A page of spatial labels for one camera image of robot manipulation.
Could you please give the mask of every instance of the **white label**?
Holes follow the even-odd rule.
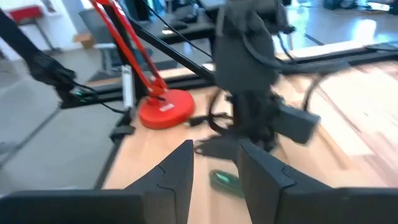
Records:
[[[134,83],[132,79],[131,66],[122,66],[122,83],[123,83],[123,104],[124,108],[133,108],[134,104]]]
[[[165,112],[165,111],[168,111],[169,109],[172,109],[172,108],[174,108],[174,105],[171,104],[171,103],[169,103],[169,104],[167,104],[166,106],[161,107],[161,108],[160,108],[160,111],[161,111],[161,112]]]

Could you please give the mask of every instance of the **red desk lamp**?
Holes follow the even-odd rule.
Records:
[[[131,27],[120,5],[112,0],[91,0],[91,3],[104,20],[106,27],[115,38],[126,58],[129,60],[129,63],[146,86],[148,96],[141,101],[137,110],[141,123],[147,128],[164,129],[171,128],[189,119],[195,110],[195,102],[191,94],[183,90],[169,90],[166,82],[159,75],[153,61],[148,56],[144,46],[142,46],[134,29]],[[113,8],[121,24],[127,30],[127,33],[131,36],[138,50],[144,57],[151,71],[151,76],[148,77],[148,75],[144,74],[133,53],[129,50],[129,47],[123,41],[120,33],[110,21],[109,17],[103,12],[100,5],[111,6]]]

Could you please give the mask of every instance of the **gray floor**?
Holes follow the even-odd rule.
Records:
[[[387,42],[398,39],[397,16],[332,12],[313,3],[310,7],[292,6],[289,18],[298,28],[294,34],[296,49],[347,40]],[[194,43],[208,51],[206,40]],[[186,43],[173,47],[197,63],[209,61]],[[95,50],[67,52],[57,59],[77,72],[79,82],[87,80],[100,67],[100,56]],[[157,50],[154,50],[153,59],[168,60]],[[22,62],[13,65],[2,62],[0,67],[0,141],[21,142],[54,114],[58,99],[50,87],[30,79]],[[121,106],[118,102],[111,105]],[[102,106],[59,112],[0,169],[0,194],[68,186],[92,188],[110,153],[108,134],[118,118],[118,114]]]

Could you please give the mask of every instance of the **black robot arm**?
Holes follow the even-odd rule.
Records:
[[[25,60],[35,80],[53,86],[62,100],[72,97],[69,91],[75,87],[75,72],[39,50],[2,9],[0,37]]]
[[[270,20],[268,14],[276,15]],[[222,128],[212,109],[221,90],[213,95],[208,115],[210,128],[225,136],[249,138],[261,144],[266,151],[275,147],[276,133],[291,140],[306,144],[320,120],[317,114],[308,110],[308,102],[314,88],[329,74],[349,67],[347,62],[326,63],[322,66],[299,65],[287,51],[292,63],[275,57],[272,35],[290,32],[285,9],[280,0],[229,0],[220,9],[216,23],[215,80],[218,87],[229,92],[233,106],[233,125]],[[280,74],[318,74],[308,89],[303,108],[286,105],[283,97],[272,91]],[[200,123],[201,118],[190,122]]]

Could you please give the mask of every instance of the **green marker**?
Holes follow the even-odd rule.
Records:
[[[239,177],[222,170],[212,170],[209,173],[210,185],[215,190],[244,198]]]

